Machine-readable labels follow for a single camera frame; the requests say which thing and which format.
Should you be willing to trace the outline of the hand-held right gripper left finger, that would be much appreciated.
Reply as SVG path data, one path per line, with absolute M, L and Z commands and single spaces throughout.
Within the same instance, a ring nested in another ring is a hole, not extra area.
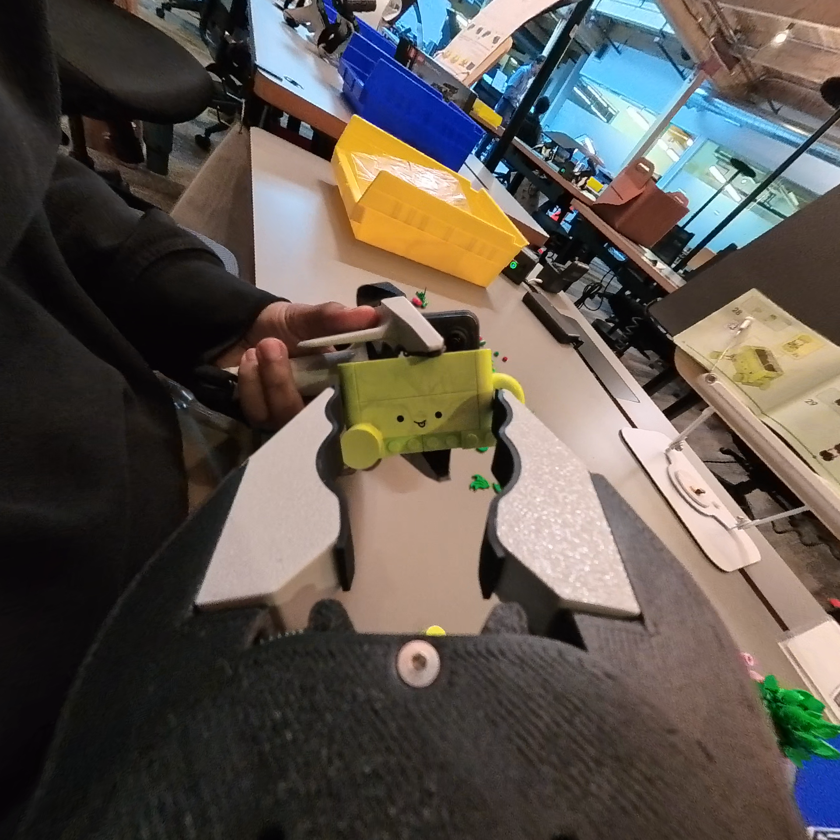
M 263 607 L 279 629 L 303 630 L 320 601 L 348 592 L 354 543 L 343 471 L 343 406 L 317 396 L 245 463 L 195 606 Z

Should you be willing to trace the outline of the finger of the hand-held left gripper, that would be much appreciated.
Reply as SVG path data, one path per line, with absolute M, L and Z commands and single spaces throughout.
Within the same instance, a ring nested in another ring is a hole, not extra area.
M 450 450 L 404 454 L 405 461 L 425 477 L 436 482 L 450 480 Z
M 381 301 L 380 341 L 409 355 L 440 355 L 445 352 L 443 336 L 406 297 Z

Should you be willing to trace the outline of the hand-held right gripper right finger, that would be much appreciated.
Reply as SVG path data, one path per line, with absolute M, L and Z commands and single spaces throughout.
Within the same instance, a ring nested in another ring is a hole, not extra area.
M 577 616 L 643 617 L 592 474 L 509 391 L 492 405 L 496 437 L 479 553 L 484 598 L 519 606 L 528 630 L 559 636 Z

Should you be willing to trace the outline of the lime green toy brick figure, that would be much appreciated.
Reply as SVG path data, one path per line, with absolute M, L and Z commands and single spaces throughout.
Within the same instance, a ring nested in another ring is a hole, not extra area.
M 487 349 L 348 362 L 338 376 L 341 453 L 355 470 L 392 456 L 493 446 L 496 393 L 526 402 L 519 382 L 495 371 Z

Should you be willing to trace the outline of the person's left forearm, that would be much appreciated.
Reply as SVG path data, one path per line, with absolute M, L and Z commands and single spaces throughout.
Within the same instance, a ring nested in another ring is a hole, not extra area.
M 152 369 L 212 408 L 231 408 L 234 377 L 217 359 L 281 299 L 229 273 L 162 211 L 139 213 L 106 194 L 55 192 L 45 202 L 71 274 Z

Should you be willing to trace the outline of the person's left hand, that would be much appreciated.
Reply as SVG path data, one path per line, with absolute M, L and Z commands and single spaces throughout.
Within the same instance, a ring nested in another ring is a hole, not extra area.
M 377 310 L 368 306 L 274 302 L 258 315 L 232 359 L 219 360 L 218 364 L 237 366 L 238 399 L 248 423 L 275 431 L 304 407 L 291 368 L 291 360 L 299 355 L 299 344 L 372 329 L 379 322 Z

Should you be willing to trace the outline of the yellow plastic bin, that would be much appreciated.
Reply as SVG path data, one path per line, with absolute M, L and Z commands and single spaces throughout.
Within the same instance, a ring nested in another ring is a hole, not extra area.
M 449 171 L 469 200 L 469 210 L 439 201 L 384 173 L 365 193 L 353 152 L 388 154 Z M 436 162 L 372 123 L 353 115 L 335 144 L 332 170 L 353 235 L 361 242 L 488 287 L 528 244 L 485 188 Z

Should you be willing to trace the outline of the black flat case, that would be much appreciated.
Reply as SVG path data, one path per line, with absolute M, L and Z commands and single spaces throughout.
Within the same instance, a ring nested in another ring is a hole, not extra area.
M 526 291 L 521 299 L 526 309 L 539 321 L 554 340 L 563 346 L 578 350 L 583 340 L 577 332 L 570 332 L 564 327 L 559 312 L 534 291 Z

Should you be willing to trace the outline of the white document stand base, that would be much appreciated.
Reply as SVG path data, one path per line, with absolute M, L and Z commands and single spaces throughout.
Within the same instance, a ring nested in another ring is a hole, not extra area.
M 837 521 L 838 485 L 818 475 L 791 446 L 740 402 L 727 383 L 698 365 L 701 372 L 695 384 L 706 394 L 709 405 L 696 421 L 673 437 L 636 427 L 623 429 L 621 437 L 708 559 L 721 571 L 739 571 L 760 561 L 752 532 L 763 520 L 753 520 L 730 510 L 722 496 L 694 466 L 687 444 L 692 431 L 718 415 L 742 438 L 752 435 L 755 453 L 765 459 L 764 465 L 770 467 L 774 477 L 780 477 L 781 472 L 788 469 L 794 488 L 805 491 L 809 502 L 794 509 L 794 515 L 814 511 L 823 519 Z

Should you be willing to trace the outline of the clear plastic bag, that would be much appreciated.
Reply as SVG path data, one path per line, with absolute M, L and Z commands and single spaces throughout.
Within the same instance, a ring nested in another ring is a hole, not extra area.
M 448 205 L 469 210 L 469 200 L 455 174 L 388 154 L 351 155 L 362 193 L 384 173 Z

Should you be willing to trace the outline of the brown cardboard box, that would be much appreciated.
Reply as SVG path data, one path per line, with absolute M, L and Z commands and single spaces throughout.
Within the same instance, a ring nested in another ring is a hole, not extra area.
M 688 214 L 689 198 L 680 191 L 661 190 L 655 165 L 641 158 L 619 172 L 592 209 L 617 233 L 651 249 Z

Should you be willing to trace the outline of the building instruction booklet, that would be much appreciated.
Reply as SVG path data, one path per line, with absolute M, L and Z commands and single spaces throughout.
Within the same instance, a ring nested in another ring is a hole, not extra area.
M 839 349 L 758 289 L 674 336 L 822 478 L 839 483 Z

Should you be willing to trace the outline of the beige printed board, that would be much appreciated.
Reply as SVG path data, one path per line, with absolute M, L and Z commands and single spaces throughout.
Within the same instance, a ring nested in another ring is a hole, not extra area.
M 522 26 L 571 1 L 492 1 L 472 18 L 434 61 L 454 79 L 471 87 L 512 45 Z

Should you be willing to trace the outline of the pink brick pot with plant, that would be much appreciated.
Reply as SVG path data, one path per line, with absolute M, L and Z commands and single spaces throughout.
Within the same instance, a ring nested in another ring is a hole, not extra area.
M 796 769 L 813 760 L 838 760 L 838 726 L 825 716 L 825 705 L 810 692 L 786 688 L 773 675 L 762 675 L 751 654 L 741 653 L 761 705 L 770 719 L 783 756 Z

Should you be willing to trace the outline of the dark grey panel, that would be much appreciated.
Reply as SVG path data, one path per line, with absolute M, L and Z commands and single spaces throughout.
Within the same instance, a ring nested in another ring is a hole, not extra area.
M 709 260 L 649 310 L 677 335 L 751 289 L 839 343 L 838 186 L 743 248 Z

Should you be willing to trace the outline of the blue plastic bin white tag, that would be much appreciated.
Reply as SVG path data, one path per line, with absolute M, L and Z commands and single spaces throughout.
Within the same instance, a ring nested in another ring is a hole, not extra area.
M 812 757 L 796 772 L 794 797 L 810 838 L 839 838 L 839 758 Z

